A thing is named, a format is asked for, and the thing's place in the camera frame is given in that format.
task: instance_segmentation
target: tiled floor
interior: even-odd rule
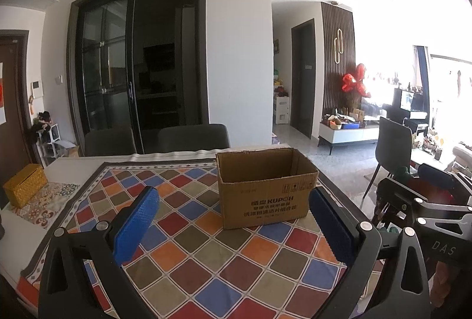
[[[364,202],[362,196],[369,185],[364,175],[372,174],[377,167],[375,144],[334,147],[330,155],[327,145],[318,147],[317,139],[310,140],[288,124],[273,125],[273,132],[280,143],[287,143],[305,154],[367,217],[373,216],[376,187],[371,187]]]

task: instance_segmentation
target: white cabinet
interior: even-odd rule
[[[274,115],[276,124],[284,124],[290,122],[290,97],[275,96],[274,97]]]
[[[334,145],[350,144],[355,142],[372,142],[378,139],[378,125],[368,126],[365,129],[333,130],[325,124],[319,124],[319,142],[325,141],[330,147],[330,155]]]

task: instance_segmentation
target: stuffed toy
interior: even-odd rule
[[[31,142],[31,144],[34,144],[38,141],[38,131],[49,131],[52,124],[53,121],[51,120],[51,116],[48,111],[39,112],[38,117],[34,119],[33,125],[28,130],[28,140]]]

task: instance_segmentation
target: brown door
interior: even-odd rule
[[[0,206],[8,202],[3,184],[21,170],[31,158],[24,140],[19,103],[18,71],[22,71],[21,37],[0,35],[1,83],[3,88],[3,110],[0,108]]]

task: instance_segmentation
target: black chair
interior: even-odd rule
[[[411,130],[406,126],[390,121],[390,119],[381,118],[379,121],[377,147],[375,148],[375,159],[377,159],[378,165],[362,199],[369,192],[381,166],[391,175],[400,167],[410,169],[411,157]]]
[[[159,131],[157,139],[160,153],[230,148],[230,138],[224,124],[167,127]]]
[[[94,130],[86,134],[86,156],[136,154],[133,131],[129,128]]]

